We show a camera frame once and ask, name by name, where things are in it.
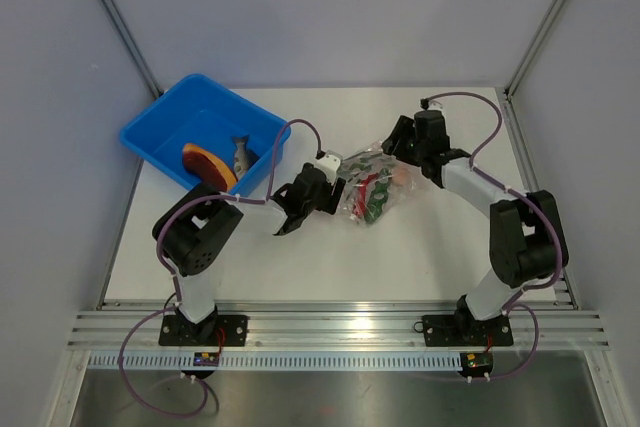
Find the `clear zip top bag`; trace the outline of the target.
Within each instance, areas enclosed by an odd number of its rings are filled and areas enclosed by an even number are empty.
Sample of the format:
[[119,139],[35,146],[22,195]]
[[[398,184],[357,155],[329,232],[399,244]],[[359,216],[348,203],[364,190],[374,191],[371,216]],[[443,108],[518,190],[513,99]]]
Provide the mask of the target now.
[[338,175],[345,187],[337,212],[362,227],[426,188],[419,170],[385,154],[381,140],[344,158]]

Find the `grey fake fish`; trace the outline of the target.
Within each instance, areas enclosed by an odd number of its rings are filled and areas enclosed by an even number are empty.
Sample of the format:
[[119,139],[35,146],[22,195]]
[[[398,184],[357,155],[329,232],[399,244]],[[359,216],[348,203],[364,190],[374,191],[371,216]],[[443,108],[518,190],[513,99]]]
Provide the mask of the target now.
[[233,171],[237,180],[242,179],[253,165],[258,161],[259,156],[248,147],[249,135],[231,138],[235,151],[233,155]]

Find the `orange red fake papaya slice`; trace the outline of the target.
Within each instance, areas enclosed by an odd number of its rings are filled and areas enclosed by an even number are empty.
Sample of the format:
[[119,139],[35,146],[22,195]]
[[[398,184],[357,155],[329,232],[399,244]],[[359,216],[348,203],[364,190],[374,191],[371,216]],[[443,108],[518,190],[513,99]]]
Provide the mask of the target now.
[[219,191],[229,192],[238,181],[224,161],[193,143],[183,147],[182,165],[189,174]]

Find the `red fake pepper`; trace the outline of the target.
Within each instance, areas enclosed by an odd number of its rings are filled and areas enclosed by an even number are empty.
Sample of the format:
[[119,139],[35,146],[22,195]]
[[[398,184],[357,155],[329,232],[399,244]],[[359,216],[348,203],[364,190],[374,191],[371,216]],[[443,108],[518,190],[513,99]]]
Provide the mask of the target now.
[[366,213],[366,196],[367,188],[371,182],[377,178],[376,174],[368,175],[364,180],[358,183],[356,192],[354,195],[354,204],[352,213],[357,218],[363,218]]

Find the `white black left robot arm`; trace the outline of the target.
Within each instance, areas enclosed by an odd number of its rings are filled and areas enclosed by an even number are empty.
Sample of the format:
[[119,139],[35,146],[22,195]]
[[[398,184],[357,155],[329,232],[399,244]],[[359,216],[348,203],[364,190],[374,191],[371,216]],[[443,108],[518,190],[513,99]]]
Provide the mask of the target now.
[[316,211],[333,215],[345,187],[338,175],[341,164],[340,156],[327,152],[305,163],[292,182],[264,200],[231,195],[201,182],[166,212],[152,236],[175,288],[177,327],[170,333],[195,345],[208,343],[218,333],[219,312],[212,290],[205,285],[207,272],[234,231],[242,227],[285,236]]

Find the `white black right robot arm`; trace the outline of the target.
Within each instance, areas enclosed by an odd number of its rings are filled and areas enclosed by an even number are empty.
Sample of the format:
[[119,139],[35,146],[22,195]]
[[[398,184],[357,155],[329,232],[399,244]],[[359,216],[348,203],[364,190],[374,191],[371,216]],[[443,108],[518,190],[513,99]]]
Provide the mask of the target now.
[[426,179],[458,195],[489,221],[491,268],[457,302],[453,327],[460,340],[478,342],[524,293],[558,280],[568,249],[550,192],[522,194],[477,167],[473,155],[451,146],[439,111],[401,116],[382,150],[418,167]]

